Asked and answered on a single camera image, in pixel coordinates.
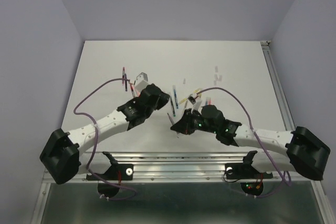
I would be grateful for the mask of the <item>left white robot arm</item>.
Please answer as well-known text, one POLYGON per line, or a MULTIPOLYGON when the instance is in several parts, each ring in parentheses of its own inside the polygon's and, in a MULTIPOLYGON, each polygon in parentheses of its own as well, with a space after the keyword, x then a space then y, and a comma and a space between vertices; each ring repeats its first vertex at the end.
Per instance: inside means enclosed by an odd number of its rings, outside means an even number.
POLYGON ((169 100, 169 94, 150 84, 138 97, 98 121, 93 119, 91 124, 68 132, 62 129, 53 131, 40 154, 40 161, 56 184, 62 185, 79 174, 80 167, 89 164, 89 161, 80 161, 80 156, 88 149, 96 149, 99 142, 144 123, 169 100))

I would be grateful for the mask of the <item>dark green pen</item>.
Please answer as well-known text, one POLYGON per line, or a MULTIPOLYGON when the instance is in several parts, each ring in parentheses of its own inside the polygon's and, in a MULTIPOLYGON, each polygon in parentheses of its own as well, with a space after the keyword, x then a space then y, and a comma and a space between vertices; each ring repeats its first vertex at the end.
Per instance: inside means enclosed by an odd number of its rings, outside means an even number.
POLYGON ((171 105, 172 115, 173 115, 173 117, 175 117, 176 116, 175 107, 174 107, 174 103, 173 103, 171 95, 170 95, 170 105, 171 105))

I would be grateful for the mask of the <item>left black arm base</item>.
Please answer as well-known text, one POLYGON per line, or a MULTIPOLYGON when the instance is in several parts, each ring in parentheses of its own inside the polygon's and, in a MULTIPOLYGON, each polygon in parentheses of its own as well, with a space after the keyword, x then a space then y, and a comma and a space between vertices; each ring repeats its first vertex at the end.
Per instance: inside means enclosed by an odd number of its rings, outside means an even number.
POLYGON ((102 152, 104 158, 108 161, 104 163, 103 170, 99 172, 89 171, 86 179, 89 181, 98 181, 97 191, 100 198, 107 201, 127 200, 135 197, 137 191, 133 188, 123 186, 122 182, 133 179, 133 164, 120 164, 109 152, 102 152), (129 191, 132 194, 119 197, 120 190, 129 191))

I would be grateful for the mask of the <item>purple pen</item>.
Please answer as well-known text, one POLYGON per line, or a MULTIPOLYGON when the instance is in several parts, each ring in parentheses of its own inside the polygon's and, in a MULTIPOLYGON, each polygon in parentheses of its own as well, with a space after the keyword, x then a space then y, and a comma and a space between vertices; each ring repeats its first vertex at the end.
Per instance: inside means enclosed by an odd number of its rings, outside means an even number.
POLYGON ((127 74, 124 74, 124 85, 125 85, 125 91, 128 91, 128 79, 127 79, 127 74))

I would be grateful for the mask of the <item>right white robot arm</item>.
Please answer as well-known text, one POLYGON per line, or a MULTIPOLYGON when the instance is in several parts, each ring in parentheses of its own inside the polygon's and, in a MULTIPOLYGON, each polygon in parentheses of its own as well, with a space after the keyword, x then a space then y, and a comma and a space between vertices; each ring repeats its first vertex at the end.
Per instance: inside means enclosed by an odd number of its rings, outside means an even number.
POLYGON ((321 181, 330 148, 305 127, 293 131, 252 130, 248 125, 226 119, 214 105, 201 111, 187 109, 171 130, 184 135, 195 131, 215 134, 227 146, 250 147, 240 163, 228 163, 227 178, 272 178, 272 172, 296 172, 321 181))

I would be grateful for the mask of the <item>magenta pen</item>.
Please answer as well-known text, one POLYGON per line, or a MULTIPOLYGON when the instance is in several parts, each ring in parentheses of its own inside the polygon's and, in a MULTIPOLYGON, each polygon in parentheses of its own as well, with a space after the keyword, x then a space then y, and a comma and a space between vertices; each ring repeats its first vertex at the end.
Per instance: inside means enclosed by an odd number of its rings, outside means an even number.
POLYGON ((122 68, 122 85, 125 83, 125 67, 122 68))

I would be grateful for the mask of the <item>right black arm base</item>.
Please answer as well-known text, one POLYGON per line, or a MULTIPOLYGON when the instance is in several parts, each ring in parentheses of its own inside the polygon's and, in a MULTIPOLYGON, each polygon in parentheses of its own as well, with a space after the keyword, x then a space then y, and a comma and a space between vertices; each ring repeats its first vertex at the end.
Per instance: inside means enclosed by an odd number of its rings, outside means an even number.
POLYGON ((226 183, 235 183, 247 179, 251 182, 240 182, 243 193, 255 198, 265 198, 263 195, 264 179, 272 179, 272 172, 259 172, 252 167, 253 158, 258 154, 257 151, 250 151, 240 163, 226 163, 223 180, 226 183))

